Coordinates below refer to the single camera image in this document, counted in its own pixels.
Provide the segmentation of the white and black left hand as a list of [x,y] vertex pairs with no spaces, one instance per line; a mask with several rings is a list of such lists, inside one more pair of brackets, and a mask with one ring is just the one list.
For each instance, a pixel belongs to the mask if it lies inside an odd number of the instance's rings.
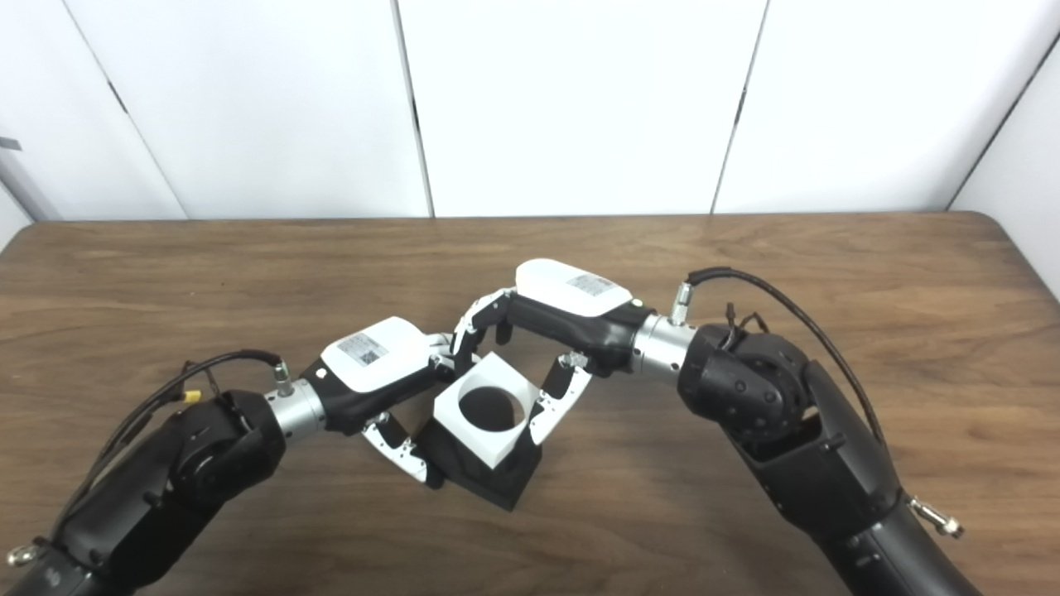
[[363,436],[390,463],[431,489],[441,471],[417,446],[393,410],[413,397],[455,380],[450,334],[426,334],[393,316],[323,348],[301,374],[319,405],[323,430]]

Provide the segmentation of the white and black right hand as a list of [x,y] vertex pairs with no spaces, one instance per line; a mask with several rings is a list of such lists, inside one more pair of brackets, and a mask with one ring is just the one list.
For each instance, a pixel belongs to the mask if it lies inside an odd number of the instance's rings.
[[556,356],[528,415],[535,445],[552,433],[584,392],[591,376],[634,370],[634,340],[655,310],[643,306],[631,291],[604,276],[569,267],[552,259],[518,265],[515,286],[477,299],[455,327],[450,340],[455,373],[472,367],[472,355],[489,328],[497,344],[514,329],[568,348]]

